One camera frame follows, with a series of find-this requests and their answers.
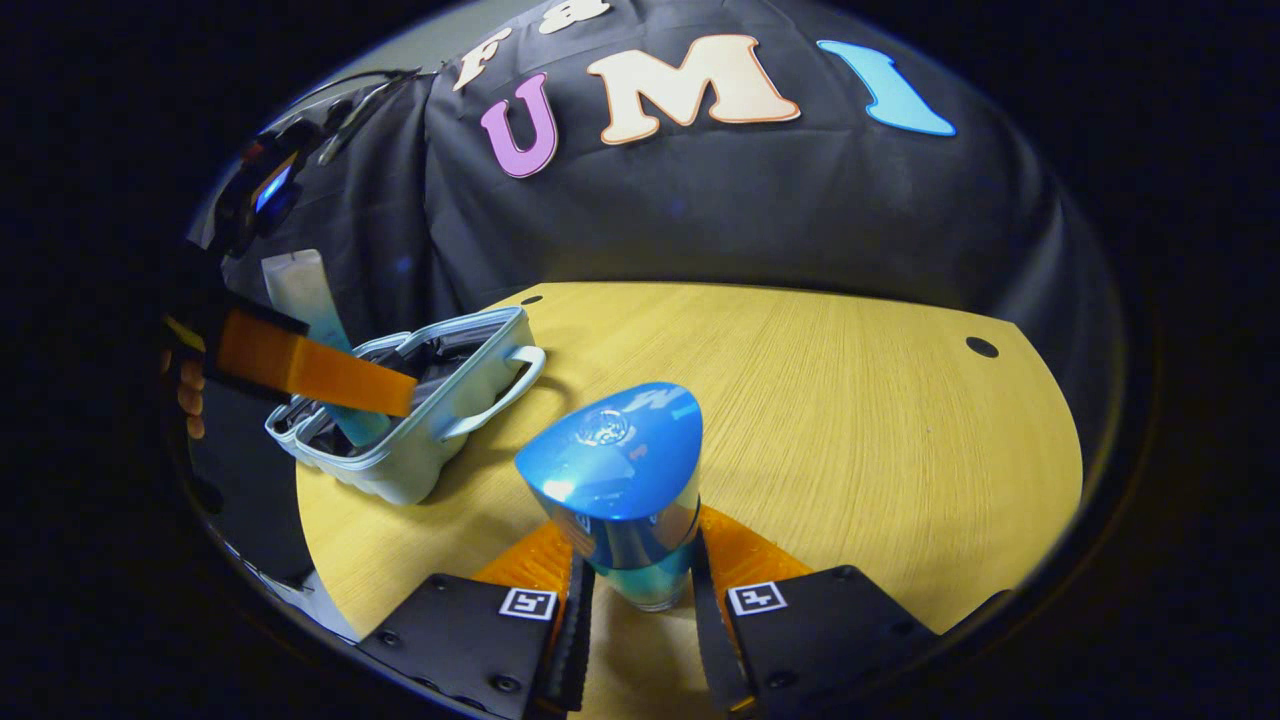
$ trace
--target hand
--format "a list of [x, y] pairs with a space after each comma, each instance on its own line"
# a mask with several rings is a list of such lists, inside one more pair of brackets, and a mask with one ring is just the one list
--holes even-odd
[[[161, 374], [169, 372], [170, 363], [173, 352], [165, 350], [161, 354]], [[205, 420], [200, 418], [205, 410], [205, 396], [201, 395], [205, 389], [205, 375], [196, 360], [183, 360], [178, 374], [182, 379], [178, 386], [178, 406], [187, 414], [187, 434], [191, 439], [200, 439], [205, 437]]]

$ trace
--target light blue basket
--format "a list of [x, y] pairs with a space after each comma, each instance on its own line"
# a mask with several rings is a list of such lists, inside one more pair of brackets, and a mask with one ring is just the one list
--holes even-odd
[[[480, 350], [367, 451], [343, 457], [308, 445], [328, 420], [328, 413], [320, 410], [297, 429], [296, 457], [390, 503], [421, 501], [435, 488], [440, 468], [462, 450], [467, 434], [506, 410], [538, 380], [547, 354], [534, 345], [529, 314], [522, 307], [499, 307], [428, 325], [396, 348], [407, 355], [429, 340], [498, 323], [502, 327]], [[512, 384], [522, 365], [529, 369]]]
[[[351, 352], [356, 357], [367, 357], [369, 355], [372, 355], [379, 350], [389, 350], [398, 347], [402, 342], [404, 342], [408, 338], [408, 334], [410, 333], [396, 333], [392, 336], [375, 338], [361, 345], [360, 347], [353, 348]], [[285, 452], [300, 460], [302, 464], [315, 468], [316, 465], [314, 460], [298, 455], [298, 429], [301, 429], [302, 425], [305, 425], [307, 420], [310, 420], [311, 415], [307, 415], [307, 418], [303, 418], [302, 420], [293, 423], [293, 425], [291, 425], [289, 429], [287, 429], [283, 433], [275, 430], [276, 420], [287, 416], [289, 413], [293, 413], [294, 410], [297, 410], [302, 405], [307, 405], [308, 402], [312, 402], [312, 400], [308, 397], [294, 395], [293, 400], [291, 400], [288, 405], [280, 405], [279, 407], [273, 410], [270, 415], [266, 416], [266, 423], [264, 423], [264, 427], [266, 428], [266, 434], [271, 436], [271, 439], [279, 443], [279, 446]]]

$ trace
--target blue bottle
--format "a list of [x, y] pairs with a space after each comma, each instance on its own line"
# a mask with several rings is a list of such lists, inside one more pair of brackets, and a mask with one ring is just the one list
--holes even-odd
[[573, 548], [640, 610], [687, 585], [703, 414], [689, 389], [646, 383], [558, 420], [516, 468]]

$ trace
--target round table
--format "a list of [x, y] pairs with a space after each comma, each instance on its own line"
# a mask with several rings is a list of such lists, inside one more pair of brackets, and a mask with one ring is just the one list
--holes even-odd
[[[814, 570], [851, 564], [936, 633], [1018, 585], [1071, 520], [1070, 411], [1006, 322], [824, 292], [691, 283], [544, 283], [525, 305], [548, 361], [399, 507], [298, 465], [316, 570], [367, 634], [431, 573], [470, 577], [547, 516], [515, 454], [628, 387], [692, 391], [703, 501]], [[586, 717], [716, 717], [691, 598], [634, 610], [599, 583]]]

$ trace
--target blue tube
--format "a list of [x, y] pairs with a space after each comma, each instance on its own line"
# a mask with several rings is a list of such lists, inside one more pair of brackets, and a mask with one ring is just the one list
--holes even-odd
[[[262, 260], [266, 293], [276, 310], [311, 327], [307, 337], [343, 352], [351, 352], [347, 331], [338, 319], [324, 260], [315, 250], [300, 250]], [[390, 418], [379, 413], [321, 404], [351, 441], [362, 447], [375, 442], [392, 427]]]

